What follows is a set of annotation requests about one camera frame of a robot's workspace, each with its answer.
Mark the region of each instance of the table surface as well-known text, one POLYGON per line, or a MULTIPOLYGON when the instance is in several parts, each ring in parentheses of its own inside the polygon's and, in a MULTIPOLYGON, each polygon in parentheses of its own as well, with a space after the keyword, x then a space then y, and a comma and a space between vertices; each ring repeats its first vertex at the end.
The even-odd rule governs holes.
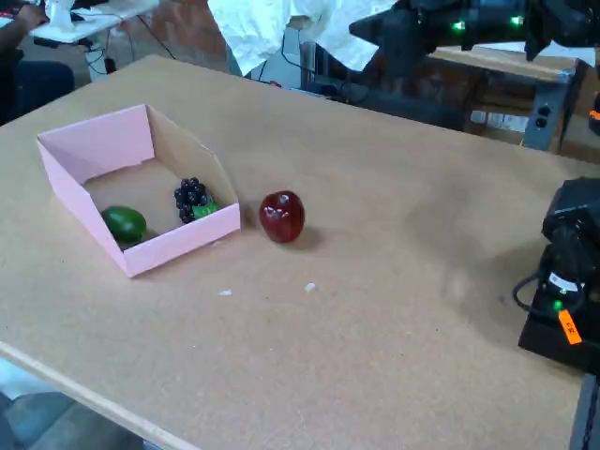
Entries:
MULTIPOLYGON (((46 24, 32 31, 31 36, 72 44, 100 31, 108 30, 122 21, 144 14, 156 8, 159 3, 159 0, 111 0, 109 3, 90 9, 74 9, 73 12, 80 14, 85 20, 75 22, 72 29, 46 24)), ((0 18, 0 27, 9 22, 10 19, 0 18)))
POLYGON ((157 57, 0 143, 0 355, 119 424, 178 449, 565 448, 581 374, 518 348, 509 293, 596 166, 157 57), (130 280, 35 138, 141 103, 219 155, 247 224, 130 280), (287 247, 256 228, 282 188, 307 209, 287 247))

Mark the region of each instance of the white cloth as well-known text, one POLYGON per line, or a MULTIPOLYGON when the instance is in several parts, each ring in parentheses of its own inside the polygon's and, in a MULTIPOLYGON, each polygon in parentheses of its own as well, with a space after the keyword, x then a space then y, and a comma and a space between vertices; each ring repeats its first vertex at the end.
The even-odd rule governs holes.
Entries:
POLYGON ((279 51, 294 16, 309 18, 304 37, 352 70, 362 70, 378 47, 354 37, 352 22, 391 8, 397 0, 209 0, 218 28, 246 75, 279 51))
POLYGON ((70 11, 74 4, 75 0, 46 0, 46 15, 50 25, 63 30, 73 28, 70 11))

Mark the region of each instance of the floor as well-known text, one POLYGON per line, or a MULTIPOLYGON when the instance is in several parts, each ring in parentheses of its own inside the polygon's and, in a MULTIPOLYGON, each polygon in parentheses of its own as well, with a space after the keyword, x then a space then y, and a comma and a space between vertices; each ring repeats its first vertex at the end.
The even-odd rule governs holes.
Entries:
MULTIPOLYGON (((131 41, 131 45, 129 45, 129 39, 127 35, 124 32, 119 32, 118 30, 112 30, 110 37, 108 33, 103 37, 102 42, 105 44, 105 47, 107 39, 109 40, 109 46, 106 54, 115 60, 117 69, 131 64, 131 61, 134 59, 138 60, 149 54, 159 54, 161 56, 170 58, 167 52, 157 42, 152 43, 148 41, 131 41)), ((220 70, 223 72, 228 71, 227 61, 222 56, 205 54, 197 50, 191 50, 175 45, 168 45, 168 48, 178 61, 183 61, 214 70, 220 70)), ((89 70, 85 62, 83 47, 63 45, 57 49, 49 49, 34 44, 33 39, 28 37, 23 41, 21 49, 25 53, 24 59, 26 60, 52 60, 60 61, 69 65, 75 74, 76 87, 81 87, 90 83, 89 70)))

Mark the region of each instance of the orange tag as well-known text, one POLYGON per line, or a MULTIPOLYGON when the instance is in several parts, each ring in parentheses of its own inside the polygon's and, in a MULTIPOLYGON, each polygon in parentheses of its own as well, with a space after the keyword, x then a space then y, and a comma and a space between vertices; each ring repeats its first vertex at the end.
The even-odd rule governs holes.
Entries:
POLYGON ((573 322, 573 318, 569 311, 566 309, 561 309, 559 311, 559 321, 561 321, 562 329, 566 334, 566 338, 569 339, 569 344, 580 344, 583 342, 581 336, 579 335, 579 331, 575 327, 575 323, 573 322))

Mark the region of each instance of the apple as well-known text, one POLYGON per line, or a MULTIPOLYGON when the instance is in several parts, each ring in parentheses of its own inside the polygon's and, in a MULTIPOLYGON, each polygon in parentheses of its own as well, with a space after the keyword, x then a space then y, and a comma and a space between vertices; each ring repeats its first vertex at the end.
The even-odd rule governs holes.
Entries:
POLYGON ((304 227, 304 205, 290 190, 281 190, 267 195, 261 203, 259 218, 261 225, 274 242, 293 241, 304 227))

